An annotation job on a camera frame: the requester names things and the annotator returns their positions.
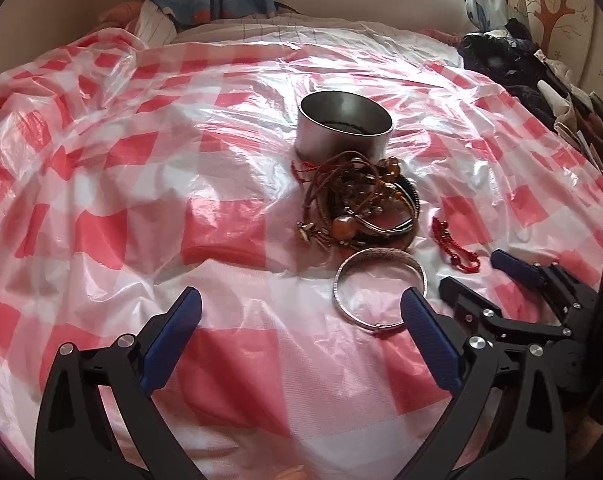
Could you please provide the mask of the striped beige bed sheet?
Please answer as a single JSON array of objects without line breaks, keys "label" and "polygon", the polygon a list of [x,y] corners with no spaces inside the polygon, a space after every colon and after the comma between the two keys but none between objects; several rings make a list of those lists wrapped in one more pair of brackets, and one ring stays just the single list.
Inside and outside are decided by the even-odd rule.
[{"label": "striped beige bed sheet", "polygon": [[463,66],[457,50],[418,32],[376,22],[314,18],[298,13],[285,13],[273,18],[248,15],[218,20],[179,32],[174,41],[176,44],[310,44],[375,52],[416,64],[437,62],[455,68]]}]

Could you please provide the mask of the pile of dark clothes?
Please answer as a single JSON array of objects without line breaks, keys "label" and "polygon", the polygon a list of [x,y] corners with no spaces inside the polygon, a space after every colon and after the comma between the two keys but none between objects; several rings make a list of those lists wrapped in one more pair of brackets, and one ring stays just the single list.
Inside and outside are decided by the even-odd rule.
[{"label": "pile of dark clothes", "polygon": [[603,100],[573,84],[567,66],[545,56],[525,25],[512,18],[503,28],[470,32],[457,50],[465,68],[501,84],[603,174]]}]

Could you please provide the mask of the striped white pillow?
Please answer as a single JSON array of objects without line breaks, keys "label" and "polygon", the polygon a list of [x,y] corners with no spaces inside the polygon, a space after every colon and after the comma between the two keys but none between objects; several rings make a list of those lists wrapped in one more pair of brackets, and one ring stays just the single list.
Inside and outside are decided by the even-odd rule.
[{"label": "striped white pillow", "polygon": [[171,44],[178,35],[172,19],[151,0],[142,3],[132,33],[150,48]]}]

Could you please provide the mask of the silver engraved bangle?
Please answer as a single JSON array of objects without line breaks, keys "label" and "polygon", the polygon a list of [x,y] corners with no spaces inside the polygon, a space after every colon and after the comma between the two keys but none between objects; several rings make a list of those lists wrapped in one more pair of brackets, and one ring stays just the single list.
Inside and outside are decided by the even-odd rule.
[{"label": "silver engraved bangle", "polygon": [[369,248],[346,258],[335,272],[333,304],[348,323],[381,335],[402,329],[399,301],[403,291],[428,291],[423,266],[408,252]]}]

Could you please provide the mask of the round silver metal tin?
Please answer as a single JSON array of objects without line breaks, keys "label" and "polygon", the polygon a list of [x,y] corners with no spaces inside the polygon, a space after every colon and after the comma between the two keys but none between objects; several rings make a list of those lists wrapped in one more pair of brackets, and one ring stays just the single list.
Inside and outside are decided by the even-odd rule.
[{"label": "round silver metal tin", "polygon": [[304,162],[321,164],[343,152],[380,159],[395,129],[382,105],[359,94],[325,90],[298,104],[295,152]]}]

